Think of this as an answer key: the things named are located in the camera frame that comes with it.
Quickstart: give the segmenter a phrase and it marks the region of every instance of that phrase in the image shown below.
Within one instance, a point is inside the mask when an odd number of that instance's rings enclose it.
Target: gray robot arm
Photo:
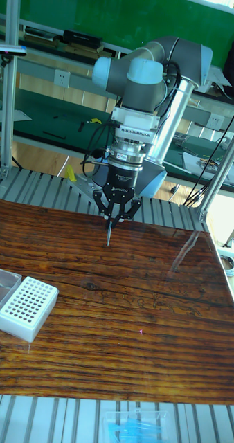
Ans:
[[[101,57],[92,80],[110,93],[122,97],[122,106],[111,116],[115,142],[109,149],[109,171],[103,192],[93,197],[111,222],[114,204],[119,214],[112,221],[131,219],[141,205],[133,199],[138,173],[144,159],[158,170],[163,161],[192,91],[206,81],[213,52],[200,44],[175,37],[149,42],[120,60]],[[132,201],[129,211],[125,205]]]

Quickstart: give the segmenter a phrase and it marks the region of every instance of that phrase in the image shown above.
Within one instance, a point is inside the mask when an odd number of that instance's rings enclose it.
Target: metal tube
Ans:
[[[226,178],[226,175],[228,174],[233,163],[234,163],[234,136],[231,141],[231,144],[229,145],[229,147],[224,155],[224,158],[222,159],[221,163],[219,164],[219,167],[210,182],[210,185],[208,186],[208,189],[204,195],[204,198],[203,198],[201,204],[198,207],[198,213],[199,213],[200,220],[205,220],[208,209],[210,208],[210,205],[212,204],[213,199],[215,198],[219,189],[221,188],[221,186]]]
[[[20,0],[8,0],[6,10],[6,44],[18,45]],[[0,179],[11,167],[17,58],[6,65],[3,76],[3,120]]]
[[[165,116],[164,121],[161,122],[154,144],[145,156],[146,160],[162,165],[195,86],[190,80],[181,79],[179,89],[168,111],[169,116]]]

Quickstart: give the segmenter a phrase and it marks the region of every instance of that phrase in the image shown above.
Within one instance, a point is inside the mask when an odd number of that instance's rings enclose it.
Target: wooden board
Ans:
[[[0,267],[55,285],[34,342],[0,331],[0,394],[234,404],[234,307],[208,233],[0,200]]]

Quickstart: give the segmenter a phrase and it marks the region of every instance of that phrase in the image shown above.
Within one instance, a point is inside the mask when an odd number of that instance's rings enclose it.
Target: electrical outlet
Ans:
[[[61,69],[55,70],[54,84],[57,86],[69,87],[70,72],[62,71]]]
[[[224,116],[219,116],[218,114],[210,115],[206,127],[213,129],[213,131],[219,131],[221,129],[222,123],[224,122]]]

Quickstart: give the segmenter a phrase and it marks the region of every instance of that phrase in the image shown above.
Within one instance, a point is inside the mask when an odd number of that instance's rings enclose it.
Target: clear plastic box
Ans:
[[[0,309],[21,284],[21,275],[0,269]]]
[[[104,443],[174,443],[166,411],[109,412],[103,419]]]

